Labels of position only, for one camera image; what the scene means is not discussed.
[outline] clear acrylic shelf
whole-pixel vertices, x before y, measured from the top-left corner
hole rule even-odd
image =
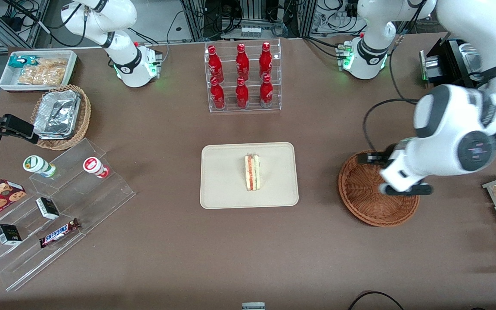
[[[262,80],[260,79],[260,54],[261,45],[264,42],[270,43],[270,52],[273,55],[272,71],[271,71],[271,84],[273,85],[273,100],[270,108],[262,108],[260,106],[260,86]],[[210,112],[249,112],[249,111],[272,111],[281,110],[282,108],[282,67],[281,67],[281,41],[280,40],[248,40],[236,41],[236,43],[244,43],[246,47],[246,55],[250,61],[250,75],[245,85],[248,87],[250,105],[246,110],[241,110],[236,104],[236,79],[238,73],[236,72],[236,45],[231,45],[228,41],[218,41],[205,44],[204,62],[206,74],[206,88],[208,90],[208,106]],[[215,51],[221,59],[223,66],[224,80],[221,83],[223,93],[225,95],[225,108],[217,110],[212,102],[212,94],[210,93],[210,78],[212,75],[208,66],[208,46],[215,46]]]
[[[52,178],[32,175],[25,183],[30,189],[26,199],[0,216],[0,223],[14,224],[22,242],[14,247],[0,242],[0,277],[6,290],[14,291],[37,275],[93,228],[125,204],[135,192],[112,170],[105,152],[88,139],[62,153],[53,163],[57,173]],[[83,161],[90,156],[108,165],[111,174],[99,179],[83,170]],[[56,220],[41,216],[35,200],[49,197],[61,214]],[[77,218],[81,227],[41,249],[40,238]]]

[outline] table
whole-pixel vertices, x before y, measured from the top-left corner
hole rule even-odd
[[[417,85],[418,54],[439,36],[408,35],[394,54],[405,96],[426,93]],[[72,82],[93,105],[87,137],[138,195],[19,291],[0,283],[0,309],[228,310],[264,301],[269,310],[338,310],[364,290],[386,292],[406,309],[496,309],[496,214],[481,188],[496,179],[496,161],[476,174],[430,177],[435,193],[406,224],[360,222],[341,202],[337,175],[368,148],[366,110],[397,96],[389,72],[360,81],[303,40],[282,44],[283,110],[255,115],[209,114],[203,44],[173,45],[162,79],[139,89],[116,78],[102,49],[78,49]],[[0,115],[29,119],[39,96],[1,92]],[[398,102],[373,112],[374,143],[413,135],[413,109]],[[295,147],[296,206],[200,206],[203,147],[278,141]],[[59,153],[4,138],[0,178],[24,180],[27,155]],[[368,296],[356,309],[372,307],[395,305]]]

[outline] soda bottle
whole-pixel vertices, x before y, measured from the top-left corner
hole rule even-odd
[[[270,52],[271,44],[269,42],[264,42],[262,44],[262,51],[260,55],[260,78],[264,78],[264,73],[271,74],[271,67],[272,63],[271,61],[273,60],[273,56],[271,55]]]
[[[269,73],[264,73],[263,83],[260,86],[260,105],[262,108],[270,108],[273,104],[273,86],[271,85],[271,76]]]
[[[210,45],[208,47],[208,53],[210,54],[208,65],[210,67],[210,73],[213,77],[217,77],[218,83],[223,82],[223,67],[221,65],[221,59],[215,53],[215,46]]]
[[[225,108],[225,96],[223,94],[223,88],[219,85],[217,77],[212,77],[210,79],[212,86],[210,87],[210,94],[212,94],[212,101],[214,106],[218,110],[223,110]]]
[[[238,77],[236,79],[236,104],[239,106],[239,109],[246,110],[248,109],[248,87],[244,85],[244,78]]]
[[[246,55],[246,47],[244,47],[244,44],[240,43],[236,46],[236,51],[236,72],[238,72],[240,77],[244,78],[244,81],[248,81],[250,61]]]

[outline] white tray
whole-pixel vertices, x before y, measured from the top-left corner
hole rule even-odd
[[[244,156],[261,162],[261,189],[246,190]],[[208,145],[202,150],[200,204],[206,209],[293,206],[298,202],[294,146],[290,143]]]

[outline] wicker basket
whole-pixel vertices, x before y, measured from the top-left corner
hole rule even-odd
[[[378,186],[384,183],[380,166],[358,164],[357,155],[344,163],[338,176],[338,189],[347,208],[363,222],[379,227],[397,226],[411,218],[420,197],[380,194]]]
[[[55,88],[54,90],[50,90],[50,92],[64,92],[66,90],[74,90],[81,94],[81,103],[80,110],[77,113],[77,121],[75,125],[75,134],[72,138],[68,140],[39,140],[37,145],[39,147],[43,147],[44,149],[52,149],[54,151],[62,151],[64,149],[70,149],[71,147],[78,144],[81,139],[85,136],[85,132],[87,132],[87,127],[89,126],[89,118],[91,117],[91,104],[89,102],[89,98],[85,95],[81,88],[74,85],[62,86],[59,88]],[[30,123],[34,123],[34,120],[37,115],[37,110],[40,107],[41,98],[37,101],[36,107],[34,108],[34,112],[32,117],[30,118]]]

